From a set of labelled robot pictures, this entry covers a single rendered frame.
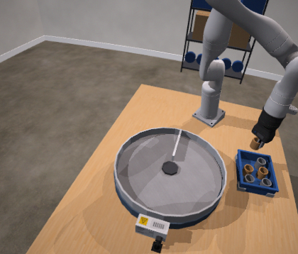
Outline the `blue crate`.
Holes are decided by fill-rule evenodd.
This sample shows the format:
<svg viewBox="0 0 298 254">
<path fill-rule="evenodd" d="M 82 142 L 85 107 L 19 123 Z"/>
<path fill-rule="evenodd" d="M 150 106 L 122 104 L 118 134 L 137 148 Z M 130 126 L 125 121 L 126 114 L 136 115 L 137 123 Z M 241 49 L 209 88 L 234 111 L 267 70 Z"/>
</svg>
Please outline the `blue crate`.
<svg viewBox="0 0 298 254">
<path fill-rule="evenodd" d="M 272 182 L 272 185 L 270 187 L 259 185 L 261 180 L 259 180 L 255 176 L 258 170 L 254 167 L 254 164 L 258 158 L 263 158 L 266 161 L 266 164 L 264 167 L 268 170 L 268 174 L 266 175 L 265 178 L 269 179 Z M 273 167 L 272 159 L 270 155 L 254 153 L 247 150 L 238 150 L 238 153 L 235 155 L 235 162 L 236 162 L 236 174 L 237 174 L 237 191 L 260 194 L 271 198 L 275 196 L 276 192 L 279 192 L 275 171 L 274 171 L 274 167 Z M 254 176 L 255 181 L 252 184 L 243 182 L 244 176 L 243 176 L 242 169 L 244 165 L 251 165 L 254 169 L 251 175 Z"/>
</svg>

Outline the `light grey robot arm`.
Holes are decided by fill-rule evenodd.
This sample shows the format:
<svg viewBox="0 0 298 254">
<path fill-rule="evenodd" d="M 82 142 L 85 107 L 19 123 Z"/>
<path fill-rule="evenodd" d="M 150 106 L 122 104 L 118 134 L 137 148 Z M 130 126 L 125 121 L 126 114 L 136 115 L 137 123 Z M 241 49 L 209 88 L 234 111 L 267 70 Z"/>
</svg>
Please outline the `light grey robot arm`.
<svg viewBox="0 0 298 254">
<path fill-rule="evenodd" d="M 251 11 L 239 0 L 205 1 L 212 10 L 204 28 L 199 67 L 199 76 L 205 81 L 201 116 L 213 119 L 218 114 L 225 64 L 223 60 L 215 59 L 228 46 L 233 22 L 253 36 L 271 56 L 278 57 L 276 59 L 284 67 L 285 75 L 276 83 L 270 97 L 279 104 L 290 105 L 298 92 L 298 46 L 290 36 L 276 21 Z"/>
</svg>

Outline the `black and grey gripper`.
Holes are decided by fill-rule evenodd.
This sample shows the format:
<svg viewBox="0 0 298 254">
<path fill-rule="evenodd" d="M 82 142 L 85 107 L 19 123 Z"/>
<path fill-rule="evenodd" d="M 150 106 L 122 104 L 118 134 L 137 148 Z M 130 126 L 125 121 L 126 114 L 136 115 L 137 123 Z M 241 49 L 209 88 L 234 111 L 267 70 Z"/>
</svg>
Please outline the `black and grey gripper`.
<svg viewBox="0 0 298 254">
<path fill-rule="evenodd" d="M 271 97 L 266 101 L 263 110 L 258 118 L 258 122 L 254 125 L 252 133 L 257 136 L 262 148 L 265 143 L 269 143 L 275 137 L 275 131 L 280 127 L 286 114 L 296 115 L 298 109 L 293 105 L 283 105 L 272 100 Z"/>
</svg>

